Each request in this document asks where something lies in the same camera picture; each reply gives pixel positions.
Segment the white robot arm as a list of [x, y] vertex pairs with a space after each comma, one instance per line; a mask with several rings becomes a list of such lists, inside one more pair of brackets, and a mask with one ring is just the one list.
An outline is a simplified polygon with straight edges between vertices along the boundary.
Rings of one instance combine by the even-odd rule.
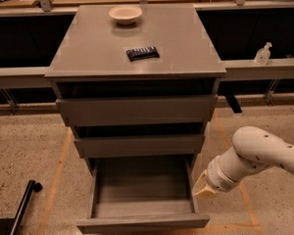
[[246, 176], [272, 166], [294, 175], [294, 145], [255, 126], [237, 129], [232, 146], [213, 158], [192, 188], [196, 197], [213, 197], [229, 192]]

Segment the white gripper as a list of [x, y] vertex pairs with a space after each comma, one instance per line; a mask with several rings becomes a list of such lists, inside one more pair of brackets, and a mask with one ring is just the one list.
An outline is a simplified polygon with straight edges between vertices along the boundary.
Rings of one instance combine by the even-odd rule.
[[210, 198], [218, 193], [233, 190], [238, 183], [229, 179], [221, 170], [219, 164], [220, 156], [212, 159], [192, 188], [192, 195], [195, 197]]

